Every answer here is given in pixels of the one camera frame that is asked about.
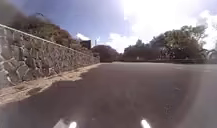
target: road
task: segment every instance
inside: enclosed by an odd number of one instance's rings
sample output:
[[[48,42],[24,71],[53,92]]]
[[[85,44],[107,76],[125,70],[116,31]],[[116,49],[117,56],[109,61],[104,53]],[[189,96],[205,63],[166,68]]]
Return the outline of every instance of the road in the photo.
[[[0,128],[217,128],[217,65],[102,64],[0,107]]]

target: foliage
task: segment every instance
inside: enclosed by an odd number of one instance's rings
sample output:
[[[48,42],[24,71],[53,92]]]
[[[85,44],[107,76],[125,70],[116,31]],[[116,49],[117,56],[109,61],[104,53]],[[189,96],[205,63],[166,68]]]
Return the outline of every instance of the foliage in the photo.
[[[118,53],[115,49],[107,45],[97,45],[92,48],[94,53],[99,53],[101,62],[112,62],[118,57]]]
[[[123,57],[133,60],[178,60],[196,59],[203,61],[202,39],[206,37],[204,26],[183,26],[154,37],[144,44],[138,40],[135,45],[125,49]]]
[[[75,50],[86,51],[81,47],[80,41],[53,24],[43,14],[26,16],[7,0],[0,0],[0,23]]]

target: cloud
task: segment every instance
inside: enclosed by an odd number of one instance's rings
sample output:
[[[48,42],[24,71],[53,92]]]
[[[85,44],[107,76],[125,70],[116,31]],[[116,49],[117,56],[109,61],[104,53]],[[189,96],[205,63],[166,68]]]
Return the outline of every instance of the cloud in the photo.
[[[109,42],[118,52],[135,44],[138,38],[148,43],[154,36],[158,36],[172,29],[179,29],[184,25],[196,26],[206,24],[208,26],[205,38],[207,44],[204,48],[212,49],[217,39],[217,15],[211,15],[204,10],[197,15],[196,12],[201,3],[199,0],[122,0],[124,6],[124,19],[131,25],[131,35],[123,36],[111,32]]]
[[[199,22],[207,26],[206,34],[208,37],[204,39],[206,41],[204,48],[213,49],[217,41],[217,15],[211,15],[208,10],[205,10],[200,14]]]
[[[119,53],[123,53],[124,49],[129,45],[135,44],[138,40],[136,36],[122,36],[117,33],[110,33],[109,41],[106,42],[106,45],[110,45],[112,48],[116,49]]]
[[[81,33],[78,33],[76,35],[77,38],[81,39],[81,40],[90,40],[89,37],[82,35]]]

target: tree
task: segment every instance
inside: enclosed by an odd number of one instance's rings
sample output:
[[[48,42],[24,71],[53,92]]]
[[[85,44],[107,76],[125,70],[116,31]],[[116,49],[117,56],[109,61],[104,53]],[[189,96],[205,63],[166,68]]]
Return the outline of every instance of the tree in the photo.
[[[101,62],[112,62],[117,59],[118,53],[115,49],[107,45],[97,45],[92,48],[94,53],[99,53]]]
[[[204,59],[202,40],[205,37],[204,26],[183,26],[178,30],[166,31],[144,44],[138,40],[135,45],[127,47],[124,51],[124,57],[134,60],[142,58],[146,60],[201,60]]]

